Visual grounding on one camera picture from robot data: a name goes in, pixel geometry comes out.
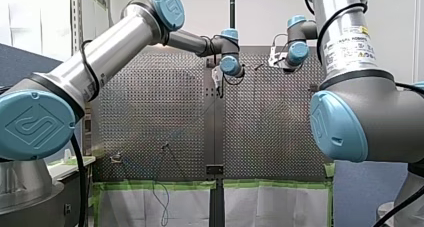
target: green tape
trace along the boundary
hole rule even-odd
[[[282,181],[282,180],[224,180],[224,188],[258,188],[258,187],[280,187],[280,188],[293,188],[293,189],[329,189],[332,186],[332,181],[328,182],[298,182],[298,181]]]
[[[89,160],[91,160],[93,158],[94,157],[83,157],[83,160],[84,160],[84,162],[87,162],[87,161],[89,161]],[[47,165],[48,166],[53,166],[53,165],[57,165],[57,164],[60,164],[60,163],[62,163],[62,160],[56,160],[56,161],[53,161],[53,162],[48,163]],[[64,164],[64,165],[78,165],[77,160],[74,159],[74,158],[73,159],[69,159],[65,163],[62,163],[62,164]]]
[[[333,178],[334,174],[336,172],[336,164],[335,163],[325,163],[325,174],[327,175],[327,178]]]
[[[158,182],[155,188],[165,186],[168,190],[208,190],[215,189],[215,181],[193,181],[193,182]],[[125,180],[113,183],[94,183],[94,189],[100,191],[108,190],[152,190],[153,182],[151,180]]]
[[[99,208],[100,208],[100,195],[101,191],[100,188],[95,188],[95,184],[93,184],[92,188],[92,202],[93,202],[93,212],[94,212],[94,226],[99,226]]]
[[[327,225],[328,227],[334,226],[333,220],[333,183],[328,186],[328,210],[327,210]]]

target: blue joint cap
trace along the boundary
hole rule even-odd
[[[287,28],[290,28],[297,23],[305,22],[305,21],[306,21],[306,18],[304,15],[295,15],[291,19],[289,19],[289,21],[287,21]]]
[[[414,84],[416,87],[424,89],[424,81],[420,81]]]
[[[220,67],[224,74],[230,76],[236,76],[241,70],[237,59],[231,55],[227,55],[221,59]]]
[[[362,162],[368,142],[355,113],[338,95],[320,91],[312,97],[310,123],[315,143],[335,160]]]
[[[168,30],[176,31],[183,27],[185,14],[181,0],[152,0],[152,2],[159,18]]]
[[[73,110],[52,93],[25,90],[0,97],[0,158],[45,158],[62,149],[74,129]]]
[[[233,28],[229,28],[229,29],[225,29],[225,30],[221,31],[221,35],[228,37],[228,38],[238,40],[238,31],[236,29],[233,29]]]
[[[305,42],[298,41],[293,43],[287,55],[288,62],[294,66],[301,65],[308,58],[309,47]]]

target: metal pole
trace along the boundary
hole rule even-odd
[[[230,28],[236,28],[236,0],[230,0]]]

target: pegboard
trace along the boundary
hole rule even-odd
[[[93,110],[97,181],[205,179],[204,65],[186,52],[142,52],[105,86]]]
[[[251,67],[267,63],[268,51],[244,48],[241,62]],[[317,56],[311,54],[294,74],[247,68],[243,83],[227,88],[225,178],[325,179],[323,164],[329,160],[315,145],[309,125],[311,86],[323,79]]]
[[[141,52],[93,105],[93,153],[101,153],[94,179],[205,180],[211,163],[224,164],[225,178],[325,179],[328,160],[308,117],[310,85],[324,73],[314,55],[292,75],[253,70],[267,62],[268,51],[242,48],[246,77],[226,85],[224,99],[211,97],[204,59],[168,48]],[[172,153],[161,154],[165,144]],[[113,164],[117,153],[122,163]]]

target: cable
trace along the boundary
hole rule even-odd
[[[312,15],[315,15],[315,11],[312,9],[311,5],[309,4],[309,0],[305,0],[305,4],[309,12],[311,12]]]
[[[414,86],[414,85],[408,85],[408,84],[403,84],[403,83],[395,83],[396,86],[398,87],[402,87],[402,88],[406,88],[406,89],[410,89],[414,92],[417,92],[418,94],[422,94],[424,95],[424,90]],[[417,192],[415,192],[413,195],[409,196],[406,200],[404,200],[402,203],[400,203],[399,205],[397,205],[396,207],[394,207],[392,210],[390,210],[389,212],[387,212],[380,220],[378,220],[373,227],[382,227],[384,226],[384,223],[389,220],[390,218],[392,218],[395,214],[397,214],[399,211],[401,211],[402,209],[406,208],[408,205],[412,204],[414,201],[416,201],[417,199],[419,199],[421,196],[424,195],[424,186],[421,187]]]
[[[288,35],[287,34],[276,34],[275,36],[274,36],[274,39],[272,40],[272,46],[275,46],[275,41],[277,40],[277,38],[278,37],[280,37],[280,36],[286,36],[286,37],[288,37]]]
[[[406,88],[406,89],[410,89],[410,90],[412,90],[414,92],[417,92],[419,94],[424,95],[424,90],[421,89],[420,87],[417,87],[417,86],[414,86],[414,85],[408,85],[408,84],[398,83],[398,82],[396,82],[395,84],[396,84],[396,86],[399,86],[399,87],[402,87],[402,88]]]
[[[223,39],[226,39],[226,40],[230,41],[232,44],[234,44],[234,45],[237,47],[237,49],[238,49],[238,50],[239,50],[239,52],[240,52],[240,46],[239,46],[239,45],[238,45],[238,43],[237,43],[236,41],[234,41],[232,38],[227,37],[227,36],[224,36],[224,35],[214,35],[212,39],[215,39],[216,37],[220,37],[220,38],[223,38]]]
[[[387,214],[385,214],[383,216],[383,218],[381,218],[380,220],[378,220],[377,223],[375,223],[373,225],[373,227],[382,227],[382,226],[384,226],[384,223],[387,220],[389,220],[390,218],[392,218],[399,211],[401,211],[402,209],[404,209],[408,205],[412,204],[414,201],[416,201],[417,199],[419,199],[423,195],[424,195],[424,186],[421,187],[417,192],[415,192],[409,198],[407,198],[406,200],[404,200],[402,203],[400,203],[399,205],[397,205],[396,207],[394,207],[392,210],[390,210],[389,212],[387,212]]]
[[[0,95],[4,94],[6,91],[10,90],[12,86],[0,86]]]
[[[232,86],[239,85],[244,80],[244,76],[243,76],[243,77],[240,78],[240,80],[238,82],[231,83],[230,81],[228,81],[227,77],[225,77],[225,74],[222,74],[222,78],[225,80],[225,82],[227,82],[227,84],[232,85]]]
[[[85,226],[85,215],[86,215],[86,205],[87,205],[87,190],[86,190],[86,177],[85,177],[85,167],[84,160],[82,158],[81,150],[75,137],[75,134],[71,137],[72,147],[75,152],[75,157],[77,159],[78,171],[80,174],[80,214],[79,214],[79,222],[78,226]]]
[[[91,40],[85,40],[82,42],[81,44],[81,58],[82,58],[82,63],[84,64],[84,67],[88,70],[88,72],[90,72],[91,78],[93,78],[94,80],[94,93],[93,96],[91,96],[90,100],[88,100],[89,102],[94,100],[95,98],[97,98],[97,96],[99,95],[100,92],[100,83],[99,83],[99,79],[97,78],[96,73],[94,72],[93,68],[91,67],[91,65],[87,62],[87,56],[85,55],[85,45],[87,45],[88,43],[90,43]]]
[[[289,42],[286,42],[286,44],[283,46],[283,49],[281,49],[281,52],[284,52],[284,49],[285,48],[287,48],[287,45],[289,44]],[[278,64],[278,63],[280,63],[281,61],[284,61],[284,60],[286,60],[286,58],[285,57],[283,57],[282,59],[280,59],[280,60],[277,60],[277,61],[275,61],[274,62],[274,65],[276,65],[276,64]]]
[[[331,18],[329,18],[325,23],[324,23],[324,25],[322,26],[322,28],[321,28],[321,31],[319,32],[319,35],[318,35],[318,41],[317,41],[317,55],[318,55],[318,60],[319,60],[319,62],[322,64],[322,58],[321,58],[321,44],[322,44],[322,40],[323,40],[323,38],[324,38],[324,35],[325,35],[325,33],[327,32],[327,30],[328,30],[328,28],[331,26],[331,24],[338,18],[338,17],[340,17],[340,15],[343,13],[343,12],[346,12],[346,11],[348,11],[348,10],[350,10],[350,9],[353,9],[353,8],[357,8],[357,7],[362,7],[363,8],[363,12],[365,13],[365,12],[367,12],[367,10],[368,10],[368,6],[366,5],[366,4],[364,4],[364,3],[354,3],[354,4],[351,4],[351,5],[348,5],[348,6],[346,6],[346,7],[344,7],[344,8],[342,8],[342,9],[339,9],[338,11],[336,11],[332,16],[331,16]]]
[[[156,171],[155,170],[154,171],[153,178],[152,178],[152,193],[155,196],[156,200],[159,202],[159,204],[163,207],[162,218],[160,220],[161,226],[167,226],[168,225],[168,220],[169,220],[169,213],[168,213],[169,192],[168,192],[168,189],[165,187],[165,185],[163,185],[163,184],[161,184],[161,183],[159,183],[157,181],[157,179],[159,178],[159,175],[160,175],[160,170],[162,169],[162,161],[163,161],[163,155],[165,153],[165,146],[166,145],[162,146],[161,152],[160,152],[160,155],[159,155],[159,158],[160,158],[159,164],[157,166],[155,166],[155,169],[157,167],[159,167],[159,171]],[[156,195],[156,192],[155,192],[155,186],[156,186],[156,184],[161,185],[163,187],[163,189],[165,190],[166,196],[167,196],[166,204],[162,203],[162,201],[160,200],[160,198]]]

